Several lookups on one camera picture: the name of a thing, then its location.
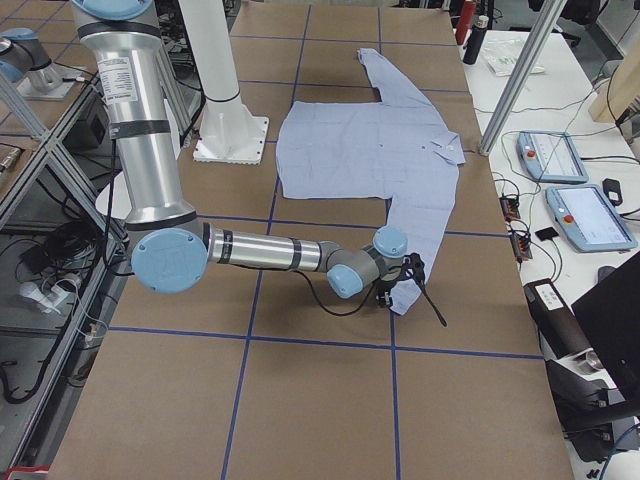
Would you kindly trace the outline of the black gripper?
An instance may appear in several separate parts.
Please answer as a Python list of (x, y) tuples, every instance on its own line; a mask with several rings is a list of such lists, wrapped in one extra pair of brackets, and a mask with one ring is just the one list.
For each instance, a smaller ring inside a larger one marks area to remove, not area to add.
[(434, 314), (436, 315), (440, 324), (444, 327), (448, 327), (444, 315), (436, 303), (432, 300), (431, 296), (426, 291), (426, 276), (424, 273), (424, 263), (418, 253), (411, 253), (405, 255), (399, 266), (392, 266), (390, 268), (390, 274), (387, 279), (382, 278), (375, 282), (376, 287), (376, 301), (380, 307), (391, 308), (393, 306), (393, 299), (391, 296), (391, 290), (397, 283), (402, 281), (413, 281), (419, 288), (420, 292), (431, 306)]

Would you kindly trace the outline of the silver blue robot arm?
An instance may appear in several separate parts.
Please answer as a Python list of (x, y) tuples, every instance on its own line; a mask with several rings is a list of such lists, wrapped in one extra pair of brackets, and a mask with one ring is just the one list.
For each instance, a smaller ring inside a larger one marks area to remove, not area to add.
[[(395, 227), (378, 229), (356, 251), (330, 241), (219, 229), (200, 220), (182, 192), (158, 71), (163, 51), (151, 1), (76, 1), (78, 36), (96, 58), (107, 104), (112, 151), (122, 164), (131, 209), (126, 227), (137, 279), (159, 293), (190, 289), (209, 263), (246, 269), (320, 272), (342, 298), (358, 293), (392, 308), (403, 281), (426, 286), (420, 256)], [(223, 5), (182, 2), (180, 11), (204, 98), (200, 158), (255, 164), (269, 121), (243, 104)]]

